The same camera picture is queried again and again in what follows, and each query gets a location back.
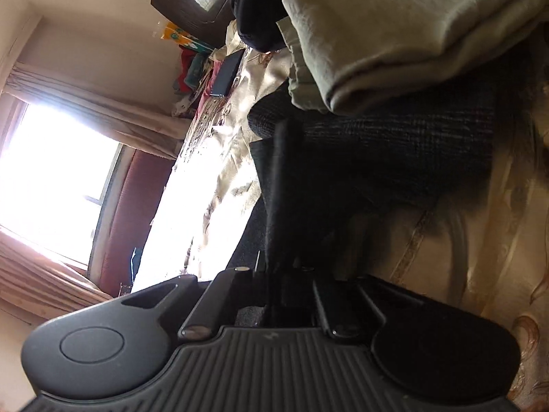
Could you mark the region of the left beige curtain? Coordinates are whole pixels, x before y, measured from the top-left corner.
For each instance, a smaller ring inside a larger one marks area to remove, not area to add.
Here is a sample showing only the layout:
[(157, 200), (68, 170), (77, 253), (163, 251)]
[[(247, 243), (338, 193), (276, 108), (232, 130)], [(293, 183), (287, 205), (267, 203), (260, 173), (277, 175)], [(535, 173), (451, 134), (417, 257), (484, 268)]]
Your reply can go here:
[(112, 297), (61, 261), (1, 231), (1, 299), (43, 319), (79, 311)]

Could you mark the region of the cluttered nightstand clothes pile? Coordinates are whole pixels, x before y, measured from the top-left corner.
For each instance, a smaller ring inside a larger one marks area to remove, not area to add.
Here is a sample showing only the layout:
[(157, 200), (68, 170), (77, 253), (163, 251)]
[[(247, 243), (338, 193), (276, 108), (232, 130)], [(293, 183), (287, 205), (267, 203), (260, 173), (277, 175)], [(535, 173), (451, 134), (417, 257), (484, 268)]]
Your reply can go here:
[(211, 60), (208, 54), (180, 48), (180, 73), (173, 84), (173, 90), (179, 98), (174, 103), (173, 117), (189, 117), (191, 107), (196, 103), (204, 89), (211, 71)]

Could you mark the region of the beige curtain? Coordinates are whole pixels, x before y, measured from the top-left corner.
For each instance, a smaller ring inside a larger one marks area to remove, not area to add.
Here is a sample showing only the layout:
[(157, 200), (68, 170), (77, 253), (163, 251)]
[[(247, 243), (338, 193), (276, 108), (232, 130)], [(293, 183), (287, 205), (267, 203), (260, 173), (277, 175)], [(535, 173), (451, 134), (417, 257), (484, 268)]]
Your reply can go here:
[(25, 102), (74, 115), (98, 133), (131, 148), (175, 160), (191, 122), (95, 92), (78, 80), (16, 63), (3, 90)]
[(1, 231), (1, 299), (43, 319), (79, 311), (112, 297), (61, 261)]

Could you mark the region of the black smartphone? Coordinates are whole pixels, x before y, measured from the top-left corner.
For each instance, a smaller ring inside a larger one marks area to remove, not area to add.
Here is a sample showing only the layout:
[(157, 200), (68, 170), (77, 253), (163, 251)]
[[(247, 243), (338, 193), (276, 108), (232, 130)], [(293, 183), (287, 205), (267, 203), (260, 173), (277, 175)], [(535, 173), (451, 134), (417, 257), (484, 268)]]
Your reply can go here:
[(226, 97), (229, 94), (245, 52), (241, 49), (225, 58), (210, 91), (212, 97)]

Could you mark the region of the right beige curtain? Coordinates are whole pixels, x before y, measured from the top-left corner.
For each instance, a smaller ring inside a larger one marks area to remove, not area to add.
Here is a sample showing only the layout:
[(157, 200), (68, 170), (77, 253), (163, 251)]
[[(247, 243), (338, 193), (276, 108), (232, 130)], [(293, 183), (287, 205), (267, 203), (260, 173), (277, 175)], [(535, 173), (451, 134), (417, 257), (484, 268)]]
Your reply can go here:
[(131, 148), (175, 160), (191, 122), (95, 92), (78, 80), (16, 63), (3, 90), (25, 102), (74, 115), (98, 133)]

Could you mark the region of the black pants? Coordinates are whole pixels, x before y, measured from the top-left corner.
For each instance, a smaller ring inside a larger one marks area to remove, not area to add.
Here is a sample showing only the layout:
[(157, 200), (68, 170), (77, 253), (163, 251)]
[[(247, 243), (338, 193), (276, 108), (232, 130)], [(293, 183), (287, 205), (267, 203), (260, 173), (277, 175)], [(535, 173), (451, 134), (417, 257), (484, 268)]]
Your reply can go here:
[(435, 90), (387, 101), (358, 117), (294, 106), (285, 87), (247, 114), (257, 136), (251, 155), (261, 196), (237, 246), (264, 250), (267, 282), (261, 323), (311, 323), (313, 276), (354, 280), (382, 263), (401, 213), (420, 229), (432, 218), (451, 232), (447, 300), (467, 285), (467, 241), (460, 211), (476, 203), (495, 143), (520, 110), (503, 88)]

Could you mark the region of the maroon sofa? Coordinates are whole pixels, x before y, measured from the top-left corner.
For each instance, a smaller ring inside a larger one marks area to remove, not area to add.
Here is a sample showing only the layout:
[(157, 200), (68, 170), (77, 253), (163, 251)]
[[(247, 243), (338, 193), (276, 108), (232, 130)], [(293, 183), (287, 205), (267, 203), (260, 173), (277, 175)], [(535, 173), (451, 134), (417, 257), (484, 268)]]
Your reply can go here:
[(130, 261), (142, 249), (174, 162), (137, 151), (129, 164), (102, 258), (98, 287), (116, 297), (130, 286)]

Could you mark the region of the folded grey green blanket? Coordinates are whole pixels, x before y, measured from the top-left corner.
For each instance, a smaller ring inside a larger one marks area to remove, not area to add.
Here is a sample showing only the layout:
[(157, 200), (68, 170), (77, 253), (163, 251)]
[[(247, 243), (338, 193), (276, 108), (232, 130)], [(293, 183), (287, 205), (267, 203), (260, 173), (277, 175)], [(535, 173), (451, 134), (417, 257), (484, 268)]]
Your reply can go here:
[(282, 0), (289, 95), (356, 115), (491, 60), (548, 17), (548, 0)]

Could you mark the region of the blue cloth on sofa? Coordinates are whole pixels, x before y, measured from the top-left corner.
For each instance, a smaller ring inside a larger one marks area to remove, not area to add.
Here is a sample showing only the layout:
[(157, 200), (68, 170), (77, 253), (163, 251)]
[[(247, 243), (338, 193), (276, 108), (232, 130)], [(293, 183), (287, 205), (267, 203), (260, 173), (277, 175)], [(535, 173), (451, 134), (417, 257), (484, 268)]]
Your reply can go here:
[(129, 276), (130, 276), (130, 283), (134, 284), (136, 276), (140, 269), (140, 261), (142, 256), (142, 248), (134, 248), (131, 258), (130, 258), (130, 264), (129, 264)]

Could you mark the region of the floral satin bedspread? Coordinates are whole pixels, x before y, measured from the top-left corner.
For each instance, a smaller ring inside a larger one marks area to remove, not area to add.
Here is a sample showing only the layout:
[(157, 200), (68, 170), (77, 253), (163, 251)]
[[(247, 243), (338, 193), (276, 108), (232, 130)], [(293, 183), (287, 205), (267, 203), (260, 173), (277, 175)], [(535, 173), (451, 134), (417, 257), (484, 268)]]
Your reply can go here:
[(265, 251), (277, 121), (305, 126), (296, 229), (308, 261), (372, 274), (517, 338), (509, 396), (548, 407), (548, 28), (450, 82), (363, 117), (297, 110), (290, 56), (247, 50), (233, 93), (198, 111), (146, 241), (136, 289), (208, 281)]

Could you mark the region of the yellow green snack bag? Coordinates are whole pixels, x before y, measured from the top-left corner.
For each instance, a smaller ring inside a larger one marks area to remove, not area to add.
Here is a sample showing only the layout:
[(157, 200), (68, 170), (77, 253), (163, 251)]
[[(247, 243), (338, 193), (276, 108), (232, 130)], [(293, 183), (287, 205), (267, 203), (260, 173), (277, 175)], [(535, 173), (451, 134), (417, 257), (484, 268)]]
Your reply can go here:
[(192, 36), (192, 34), (187, 33), (171, 21), (167, 22), (163, 28), (161, 38), (163, 40), (171, 40), (178, 46), (194, 52), (211, 53), (214, 50), (214, 47), (210, 46), (206, 42), (203, 42), (197, 37)]

